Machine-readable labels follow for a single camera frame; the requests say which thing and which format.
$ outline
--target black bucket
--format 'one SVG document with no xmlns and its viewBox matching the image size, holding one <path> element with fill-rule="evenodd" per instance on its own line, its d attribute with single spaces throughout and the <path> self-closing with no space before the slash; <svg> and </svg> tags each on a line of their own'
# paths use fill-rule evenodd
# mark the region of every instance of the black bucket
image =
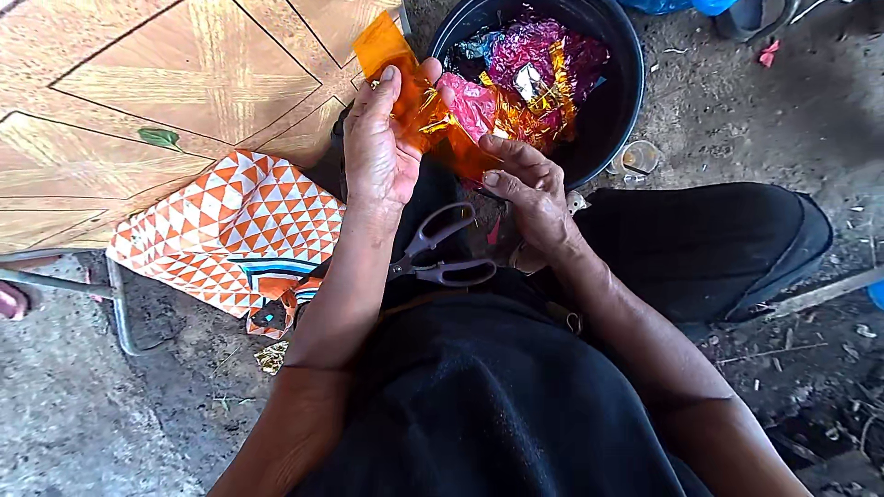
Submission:
<svg viewBox="0 0 884 497">
<path fill-rule="evenodd" d="M 526 0 L 462 0 L 436 32 L 430 55 L 441 59 L 452 45 L 482 27 L 499 27 L 524 11 Z M 550 158 L 565 170 L 572 190 L 599 174 L 617 154 L 636 124 L 644 91 L 644 62 L 636 30 L 615 0 L 527 1 L 543 16 L 577 33 L 604 42 L 611 58 L 577 113 L 576 139 L 560 144 Z"/>
</svg>

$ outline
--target orange and white fabric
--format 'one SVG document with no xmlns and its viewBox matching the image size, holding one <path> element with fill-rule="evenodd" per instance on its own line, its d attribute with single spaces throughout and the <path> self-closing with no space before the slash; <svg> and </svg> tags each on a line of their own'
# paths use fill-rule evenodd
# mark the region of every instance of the orange and white fabric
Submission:
<svg viewBox="0 0 884 497">
<path fill-rule="evenodd" d="M 285 159 L 237 150 L 121 223 L 107 256 L 235 317 L 280 299 L 288 329 L 319 288 L 304 277 L 332 255 L 345 209 Z M 248 332 L 285 330 L 249 321 Z"/>
</svg>

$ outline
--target gray scissor handle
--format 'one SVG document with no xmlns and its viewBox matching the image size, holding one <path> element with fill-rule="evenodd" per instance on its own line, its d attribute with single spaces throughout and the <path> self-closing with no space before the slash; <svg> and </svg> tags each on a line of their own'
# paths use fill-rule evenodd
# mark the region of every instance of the gray scissor handle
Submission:
<svg viewBox="0 0 884 497">
<path fill-rule="evenodd" d="M 466 212 L 466 215 L 457 222 L 454 222 L 444 228 L 440 229 L 438 233 L 427 236 L 426 233 L 423 232 L 423 229 L 427 227 L 427 225 L 439 214 L 446 212 L 450 209 L 455 208 L 463 208 Z M 444 239 L 451 236 L 454 232 L 460 230 L 461 228 L 467 227 L 473 224 L 473 221 L 476 219 L 476 209 L 473 208 L 473 204 L 469 202 L 456 202 L 449 203 L 445 207 L 442 207 L 439 210 L 436 210 L 432 214 L 430 214 L 417 228 L 417 233 L 415 233 L 415 238 L 411 240 L 411 243 L 405 248 L 405 255 L 408 257 L 414 257 L 415 255 L 425 251 L 425 250 L 433 250 L 436 246 Z"/>
<path fill-rule="evenodd" d="M 446 273 L 448 272 L 473 269 L 480 266 L 486 266 L 487 271 L 485 272 L 485 274 L 477 276 L 473 279 L 446 278 Z M 475 259 L 472 261 L 463 261 L 460 263 L 439 263 L 431 268 L 415 271 L 415 275 L 418 279 L 424 279 L 426 281 L 439 283 L 440 285 L 444 285 L 446 287 L 455 288 L 471 287 L 473 285 L 478 285 L 479 283 L 484 283 L 485 281 L 491 279 L 495 273 L 497 273 L 497 265 L 491 259 Z"/>
</svg>

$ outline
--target blue plastic bag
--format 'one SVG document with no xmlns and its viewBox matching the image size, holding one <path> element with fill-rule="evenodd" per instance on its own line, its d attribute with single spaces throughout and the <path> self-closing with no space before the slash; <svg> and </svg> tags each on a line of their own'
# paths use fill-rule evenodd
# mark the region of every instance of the blue plastic bag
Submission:
<svg viewBox="0 0 884 497">
<path fill-rule="evenodd" d="M 706 14 L 717 16 L 736 3 L 736 0 L 618 0 L 621 4 L 649 14 L 666 14 L 691 7 Z"/>
<path fill-rule="evenodd" d="M 884 310 L 884 280 L 869 286 L 869 297 L 878 309 Z"/>
</svg>

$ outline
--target wrist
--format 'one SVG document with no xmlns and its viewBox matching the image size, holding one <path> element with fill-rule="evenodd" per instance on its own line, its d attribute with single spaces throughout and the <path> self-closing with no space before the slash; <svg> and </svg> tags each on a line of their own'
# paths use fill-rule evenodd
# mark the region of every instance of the wrist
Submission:
<svg viewBox="0 0 884 497">
<path fill-rule="evenodd" d="M 547 262 L 553 269 L 566 268 L 576 262 L 595 256 L 574 221 L 568 220 L 567 236 L 562 243 L 555 246 L 552 253 L 548 254 Z"/>
<path fill-rule="evenodd" d="M 401 204 L 364 203 L 353 199 L 347 203 L 343 231 L 370 233 L 380 239 L 392 238 L 399 228 L 403 207 Z"/>
</svg>

